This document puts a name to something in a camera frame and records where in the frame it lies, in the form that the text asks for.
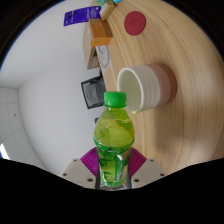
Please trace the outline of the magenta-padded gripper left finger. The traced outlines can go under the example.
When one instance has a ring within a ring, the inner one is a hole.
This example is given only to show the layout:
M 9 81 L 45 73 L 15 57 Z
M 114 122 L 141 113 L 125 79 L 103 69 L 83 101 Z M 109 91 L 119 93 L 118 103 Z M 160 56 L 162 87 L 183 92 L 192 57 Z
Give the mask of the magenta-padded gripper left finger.
M 59 176 L 81 187 L 98 189 L 99 162 L 97 149 L 89 150 L 80 159 L 73 158 Z

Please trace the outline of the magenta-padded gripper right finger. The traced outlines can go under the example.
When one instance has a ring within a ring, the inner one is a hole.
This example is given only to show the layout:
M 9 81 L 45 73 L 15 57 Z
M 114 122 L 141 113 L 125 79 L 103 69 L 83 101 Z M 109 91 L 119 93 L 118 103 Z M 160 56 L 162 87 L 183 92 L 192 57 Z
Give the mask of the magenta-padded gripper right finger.
M 165 171 L 154 159 L 147 159 L 137 149 L 132 149 L 128 163 L 128 189 L 141 188 L 165 176 Z

